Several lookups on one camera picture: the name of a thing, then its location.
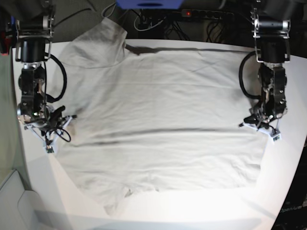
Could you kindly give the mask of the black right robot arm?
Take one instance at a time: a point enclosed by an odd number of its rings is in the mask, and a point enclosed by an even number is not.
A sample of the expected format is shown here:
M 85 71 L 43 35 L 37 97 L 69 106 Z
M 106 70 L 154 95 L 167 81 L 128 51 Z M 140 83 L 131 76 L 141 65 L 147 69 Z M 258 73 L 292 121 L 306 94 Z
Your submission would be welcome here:
M 48 103 L 59 101 L 66 90 L 67 74 L 60 61 L 51 54 L 55 6 L 43 0 L 2 0 L 0 2 L 0 53 L 8 55 L 15 48 L 15 60 L 23 65 L 18 79 L 21 102 L 17 115 L 26 127 L 43 132 L 63 127 L 64 106 L 54 110 Z M 52 59 L 60 67 L 63 87 L 58 97 L 46 93 L 46 62 Z

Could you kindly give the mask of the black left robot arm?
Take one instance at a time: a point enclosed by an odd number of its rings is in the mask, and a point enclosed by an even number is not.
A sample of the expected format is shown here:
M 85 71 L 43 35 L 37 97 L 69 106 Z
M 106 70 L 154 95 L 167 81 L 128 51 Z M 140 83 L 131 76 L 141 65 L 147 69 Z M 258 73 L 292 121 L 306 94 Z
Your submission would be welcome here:
M 252 4 L 251 22 L 255 49 L 247 54 L 239 67 L 239 85 L 243 94 L 257 103 L 244 123 L 268 125 L 286 113 L 287 77 L 283 64 L 290 61 L 291 18 L 305 5 L 305 0 L 256 0 Z M 248 93 L 243 83 L 243 68 L 252 56 L 260 64 L 261 94 Z

